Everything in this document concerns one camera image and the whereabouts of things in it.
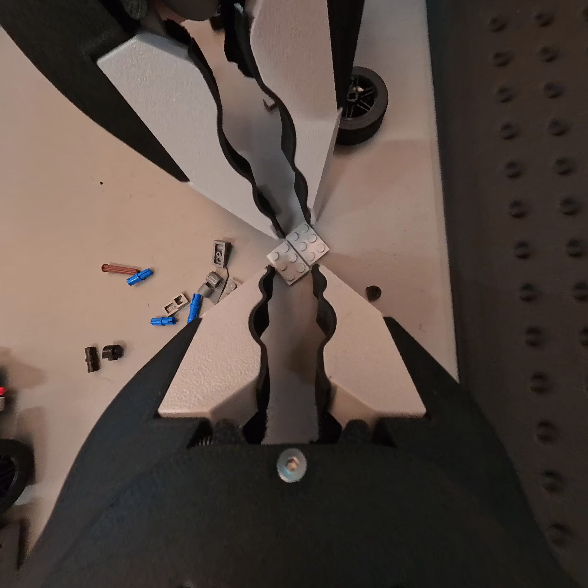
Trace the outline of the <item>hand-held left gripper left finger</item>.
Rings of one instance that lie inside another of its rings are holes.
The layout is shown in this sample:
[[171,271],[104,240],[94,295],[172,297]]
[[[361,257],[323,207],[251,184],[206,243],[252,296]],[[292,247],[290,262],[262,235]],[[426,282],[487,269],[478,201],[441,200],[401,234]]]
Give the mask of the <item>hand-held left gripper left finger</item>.
[[268,351],[275,269],[263,268],[205,313],[158,407],[161,417],[229,420],[248,443],[266,436],[270,398]]

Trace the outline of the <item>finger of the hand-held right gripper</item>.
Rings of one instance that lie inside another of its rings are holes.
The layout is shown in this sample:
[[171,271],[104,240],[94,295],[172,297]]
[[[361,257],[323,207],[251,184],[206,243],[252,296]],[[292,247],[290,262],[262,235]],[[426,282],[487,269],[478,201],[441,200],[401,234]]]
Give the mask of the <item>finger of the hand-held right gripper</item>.
[[258,231],[283,230],[249,162],[224,132],[219,88],[185,28],[141,31],[98,67],[187,177],[191,187]]
[[341,119],[327,1],[225,1],[224,26],[246,73],[277,106],[294,190],[315,224]]

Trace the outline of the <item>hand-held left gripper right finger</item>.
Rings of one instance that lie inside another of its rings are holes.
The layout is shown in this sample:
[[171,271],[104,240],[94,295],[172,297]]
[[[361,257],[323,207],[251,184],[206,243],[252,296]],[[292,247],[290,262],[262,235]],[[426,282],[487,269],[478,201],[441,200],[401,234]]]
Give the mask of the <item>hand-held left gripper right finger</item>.
[[324,265],[311,270],[323,334],[315,373],[318,442],[357,424],[370,436],[382,419],[421,419],[426,408],[384,316]]

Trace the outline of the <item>group of small lego connectors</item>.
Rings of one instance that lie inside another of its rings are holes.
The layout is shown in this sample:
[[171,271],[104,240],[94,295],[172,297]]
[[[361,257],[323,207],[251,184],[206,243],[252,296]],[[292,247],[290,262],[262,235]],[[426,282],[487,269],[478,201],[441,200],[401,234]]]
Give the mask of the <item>group of small lego connectors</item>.
[[[226,240],[216,240],[214,242],[214,253],[212,264],[218,269],[226,269],[228,260],[231,255],[232,244]],[[126,275],[126,283],[129,286],[143,283],[153,275],[153,270],[146,268],[140,270],[133,276]],[[210,272],[198,292],[188,299],[184,294],[174,297],[167,305],[164,306],[164,315],[151,319],[152,326],[172,326],[177,323],[176,315],[185,307],[189,307],[187,322],[190,323],[199,317],[203,299],[210,298],[214,295],[223,294],[229,281],[229,275],[221,275],[217,271]],[[105,346],[98,355],[98,348],[90,346],[84,349],[85,364],[88,373],[99,371],[100,360],[116,361],[124,354],[124,349],[120,344]]]

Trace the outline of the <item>grey lego car model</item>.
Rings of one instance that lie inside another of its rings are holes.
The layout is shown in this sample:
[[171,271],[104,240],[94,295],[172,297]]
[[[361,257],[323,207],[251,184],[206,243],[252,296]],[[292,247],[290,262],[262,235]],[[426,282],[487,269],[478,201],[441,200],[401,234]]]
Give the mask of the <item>grey lego car model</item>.
[[1,587],[13,583],[26,558],[30,508],[17,503],[34,473],[32,447],[1,432]]

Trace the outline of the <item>black lego tyre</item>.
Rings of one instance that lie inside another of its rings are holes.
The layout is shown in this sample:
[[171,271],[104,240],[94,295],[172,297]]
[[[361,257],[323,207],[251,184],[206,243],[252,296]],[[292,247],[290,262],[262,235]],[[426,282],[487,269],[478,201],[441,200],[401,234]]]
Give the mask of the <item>black lego tyre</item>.
[[387,111],[386,83],[374,70],[354,66],[343,97],[336,144],[355,146],[370,140],[380,129]]

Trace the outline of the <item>black perforated panel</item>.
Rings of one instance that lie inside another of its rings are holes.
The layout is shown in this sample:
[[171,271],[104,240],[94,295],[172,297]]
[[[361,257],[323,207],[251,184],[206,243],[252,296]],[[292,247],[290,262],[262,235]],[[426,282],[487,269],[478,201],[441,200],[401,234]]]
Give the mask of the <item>black perforated panel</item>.
[[459,376],[587,587],[587,1],[426,1]]

